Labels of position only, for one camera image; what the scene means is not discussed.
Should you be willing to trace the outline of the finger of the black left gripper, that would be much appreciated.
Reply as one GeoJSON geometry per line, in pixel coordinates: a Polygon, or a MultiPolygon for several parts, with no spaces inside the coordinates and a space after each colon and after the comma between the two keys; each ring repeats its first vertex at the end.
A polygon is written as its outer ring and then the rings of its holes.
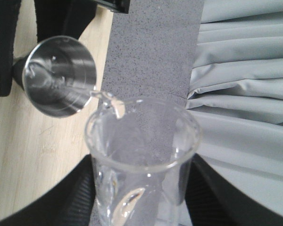
{"type": "Polygon", "coordinates": [[[97,10],[92,0],[35,0],[34,6],[38,42],[60,35],[79,39],[97,10]]]}
{"type": "Polygon", "coordinates": [[[0,0],[0,97],[10,94],[20,0],[0,0]]]}

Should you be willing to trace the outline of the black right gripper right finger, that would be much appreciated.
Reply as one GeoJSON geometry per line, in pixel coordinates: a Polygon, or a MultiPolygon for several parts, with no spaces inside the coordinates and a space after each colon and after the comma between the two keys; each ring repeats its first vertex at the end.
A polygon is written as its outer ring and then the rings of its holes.
{"type": "Polygon", "coordinates": [[[240,192],[200,155],[191,159],[186,205],[194,226],[283,226],[283,217],[240,192]]]}

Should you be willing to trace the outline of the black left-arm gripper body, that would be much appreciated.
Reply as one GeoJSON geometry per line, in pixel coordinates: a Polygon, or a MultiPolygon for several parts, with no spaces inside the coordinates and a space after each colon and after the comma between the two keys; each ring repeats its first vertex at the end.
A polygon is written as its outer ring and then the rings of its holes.
{"type": "Polygon", "coordinates": [[[128,14],[129,12],[130,0],[93,0],[93,2],[114,13],[128,14]]]}

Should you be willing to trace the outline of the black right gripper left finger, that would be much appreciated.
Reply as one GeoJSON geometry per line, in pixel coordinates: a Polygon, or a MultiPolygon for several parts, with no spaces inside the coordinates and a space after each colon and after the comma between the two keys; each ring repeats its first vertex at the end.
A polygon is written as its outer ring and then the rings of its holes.
{"type": "Polygon", "coordinates": [[[95,200],[92,157],[86,155],[46,194],[0,221],[0,226],[88,226],[95,200]]]}

